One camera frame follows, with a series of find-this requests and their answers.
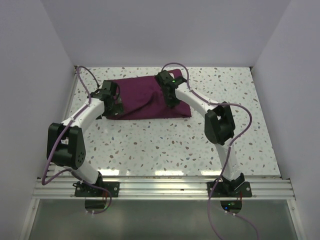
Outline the purple surgical cloth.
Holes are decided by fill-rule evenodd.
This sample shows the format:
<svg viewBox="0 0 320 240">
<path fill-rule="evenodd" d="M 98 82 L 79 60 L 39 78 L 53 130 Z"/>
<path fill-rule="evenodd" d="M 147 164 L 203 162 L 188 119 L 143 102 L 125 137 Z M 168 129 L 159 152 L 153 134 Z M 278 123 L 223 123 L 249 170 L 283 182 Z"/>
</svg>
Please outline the purple surgical cloth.
<svg viewBox="0 0 320 240">
<path fill-rule="evenodd" d="M 191 108 L 185 102 L 170 108 L 153 75 L 115 79 L 120 88 L 124 112 L 108 116 L 110 120 L 149 120 L 190 118 Z"/>
</svg>

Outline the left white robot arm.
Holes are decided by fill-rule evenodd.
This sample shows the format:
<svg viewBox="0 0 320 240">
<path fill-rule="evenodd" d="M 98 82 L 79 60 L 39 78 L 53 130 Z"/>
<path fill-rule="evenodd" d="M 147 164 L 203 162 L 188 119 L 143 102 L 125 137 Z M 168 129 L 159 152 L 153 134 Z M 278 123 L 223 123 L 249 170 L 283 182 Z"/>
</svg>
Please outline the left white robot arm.
<svg viewBox="0 0 320 240">
<path fill-rule="evenodd" d="M 62 173 L 70 172 L 86 184 L 92 196 L 101 195 L 102 175 L 86 159 L 84 133 L 95 120 L 123 112 L 119 85 L 105 80 L 73 115 L 61 123 L 52 123 L 48 128 L 47 162 L 41 184 L 45 186 Z"/>
</svg>

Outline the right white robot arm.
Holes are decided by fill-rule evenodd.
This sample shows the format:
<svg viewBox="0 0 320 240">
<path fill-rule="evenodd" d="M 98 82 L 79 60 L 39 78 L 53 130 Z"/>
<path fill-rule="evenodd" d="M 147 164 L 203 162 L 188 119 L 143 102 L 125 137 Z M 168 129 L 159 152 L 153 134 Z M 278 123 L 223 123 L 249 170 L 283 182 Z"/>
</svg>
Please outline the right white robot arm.
<svg viewBox="0 0 320 240">
<path fill-rule="evenodd" d="M 215 145 L 222 166 L 222 176 L 213 189 L 216 197 L 235 197 L 245 183 L 245 177 L 233 149 L 232 140 L 235 136 L 235 122 L 231 107 L 226 102 L 212 101 L 191 89 L 188 81 L 182 77 L 172 77 L 163 70 L 155 76 L 160 86 L 165 104 L 176 107 L 184 102 L 196 110 L 204 118 L 204 135 Z"/>
</svg>

